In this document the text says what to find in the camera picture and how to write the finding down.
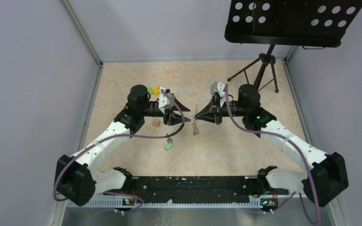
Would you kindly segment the green key tag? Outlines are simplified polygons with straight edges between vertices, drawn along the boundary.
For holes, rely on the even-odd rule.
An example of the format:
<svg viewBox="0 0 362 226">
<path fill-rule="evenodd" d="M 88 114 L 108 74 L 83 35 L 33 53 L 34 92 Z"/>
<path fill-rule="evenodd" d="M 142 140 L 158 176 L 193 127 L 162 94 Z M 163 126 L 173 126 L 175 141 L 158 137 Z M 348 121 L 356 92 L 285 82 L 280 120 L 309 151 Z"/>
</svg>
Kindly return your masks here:
<svg viewBox="0 0 362 226">
<path fill-rule="evenodd" d="M 165 150 L 165 151 L 169 151 L 172 147 L 173 147 L 173 143 L 172 143 L 172 142 L 167 143 L 167 145 L 164 147 L 164 150 Z"/>
</svg>

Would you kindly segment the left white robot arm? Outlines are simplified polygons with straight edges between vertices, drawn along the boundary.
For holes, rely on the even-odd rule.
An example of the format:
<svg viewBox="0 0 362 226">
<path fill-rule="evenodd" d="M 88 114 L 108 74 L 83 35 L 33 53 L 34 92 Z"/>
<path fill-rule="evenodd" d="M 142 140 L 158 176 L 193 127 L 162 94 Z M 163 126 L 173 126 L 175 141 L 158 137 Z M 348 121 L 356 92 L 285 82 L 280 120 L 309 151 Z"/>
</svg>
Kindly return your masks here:
<svg viewBox="0 0 362 226">
<path fill-rule="evenodd" d="M 148 88 L 134 85 L 127 96 L 125 107 L 109 126 L 85 148 L 71 156 L 62 155 L 56 166 L 53 198 L 57 202 L 70 200 L 78 206 L 85 205 L 93 196 L 116 190 L 128 194 L 132 181 L 125 171 L 111 169 L 97 173 L 97 167 L 122 143 L 133 137 L 157 139 L 157 136 L 139 135 L 137 132 L 146 117 L 163 118 L 165 125 L 180 127 L 173 133 L 160 136 L 167 139 L 177 135 L 190 119 L 184 113 L 190 109 L 181 104 L 169 89 L 159 88 L 159 98 L 152 101 Z"/>
</svg>

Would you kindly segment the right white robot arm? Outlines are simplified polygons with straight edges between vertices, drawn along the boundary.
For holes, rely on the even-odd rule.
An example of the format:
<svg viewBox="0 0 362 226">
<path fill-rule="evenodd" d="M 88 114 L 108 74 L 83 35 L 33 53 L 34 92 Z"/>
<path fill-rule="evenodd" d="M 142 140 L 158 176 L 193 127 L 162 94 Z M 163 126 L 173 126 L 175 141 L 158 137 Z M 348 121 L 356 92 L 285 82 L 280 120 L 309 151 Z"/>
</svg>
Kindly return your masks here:
<svg viewBox="0 0 362 226">
<path fill-rule="evenodd" d="M 212 98 L 195 118 L 220 125 L 229 117 L 234 125 L 278 148 L 296 163 L 301 172 L 269 166 L 258 171 L 257 187 L 263 194 L 285 189 L 305 194 L 309 200 L 324 207 L 349 187 L 346 162 L 337 152 L 326 153 L 288 130 L 260 103 L 261 96 L 253 85 L 239 87 L 237 100 L 230 100 L 228 85 L 214 82 Z"/>
</svg>

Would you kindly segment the natural wooden cube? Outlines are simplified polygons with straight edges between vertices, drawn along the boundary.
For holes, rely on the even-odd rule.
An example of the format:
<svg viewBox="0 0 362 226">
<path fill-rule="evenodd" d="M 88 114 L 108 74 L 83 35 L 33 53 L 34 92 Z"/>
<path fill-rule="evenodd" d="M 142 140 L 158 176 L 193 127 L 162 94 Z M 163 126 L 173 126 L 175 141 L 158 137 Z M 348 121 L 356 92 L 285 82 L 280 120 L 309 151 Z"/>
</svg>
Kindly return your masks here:
<svg viewBox="0 0 362 226">
<path fill-rule="evenodd" d="M 158 128 L 161 125 L 161 121 L 159 119 L 153 119 L 152 120 L 152 126 Z"/>
</svg>

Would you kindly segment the light green flat block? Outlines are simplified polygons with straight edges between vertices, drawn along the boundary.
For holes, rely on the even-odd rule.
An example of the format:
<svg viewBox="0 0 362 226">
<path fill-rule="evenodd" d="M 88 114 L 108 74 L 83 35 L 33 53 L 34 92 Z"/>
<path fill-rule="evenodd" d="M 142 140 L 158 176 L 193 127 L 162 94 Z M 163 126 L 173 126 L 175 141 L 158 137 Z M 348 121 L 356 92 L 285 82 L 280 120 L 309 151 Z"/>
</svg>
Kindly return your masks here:
<svg viewBox="0 0 362 226">
<path fill-rule="evenodd" d="M 151 87 L 147 87 L 147 89 L 148 89 L 148 93 L 149 93 L 149 94 L 151 94 L 151 95 L 153 95 L 153 94 L 154 94 L 154 90 L 153 90 L 153 88 L 151 88 Z"/>
</svg>

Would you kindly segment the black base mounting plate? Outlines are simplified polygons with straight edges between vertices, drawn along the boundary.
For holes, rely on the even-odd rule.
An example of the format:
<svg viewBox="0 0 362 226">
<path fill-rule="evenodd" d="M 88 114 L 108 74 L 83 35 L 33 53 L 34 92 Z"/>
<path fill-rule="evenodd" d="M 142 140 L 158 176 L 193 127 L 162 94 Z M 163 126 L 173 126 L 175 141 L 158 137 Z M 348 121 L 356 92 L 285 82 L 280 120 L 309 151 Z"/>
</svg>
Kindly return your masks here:
<svg viewBox="0 0 362 226">
<path fill-rule="evenodd" d="M 180 204 L 248 203 L 265 195 L 287 195 L 286 189 L 272 189 L 256 177 L 196 176 L 196 177 L 133 177 L 120 189 L 111 192 L 135 195 L 145 203 Z"/>
</svg>

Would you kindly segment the black music stand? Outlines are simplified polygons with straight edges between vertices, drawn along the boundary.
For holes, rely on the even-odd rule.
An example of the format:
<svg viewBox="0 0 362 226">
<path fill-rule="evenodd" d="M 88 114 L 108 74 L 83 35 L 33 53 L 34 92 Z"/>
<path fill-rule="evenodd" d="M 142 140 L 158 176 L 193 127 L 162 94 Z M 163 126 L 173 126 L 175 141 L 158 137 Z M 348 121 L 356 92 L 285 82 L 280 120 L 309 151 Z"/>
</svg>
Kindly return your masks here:
<svg viewBox="0 0 362 226">
<path fill-rule="evenodd" d="M 337 48 L 362 0 L 233 0 L 226 41 L 240 44 Z"/>
</svg>

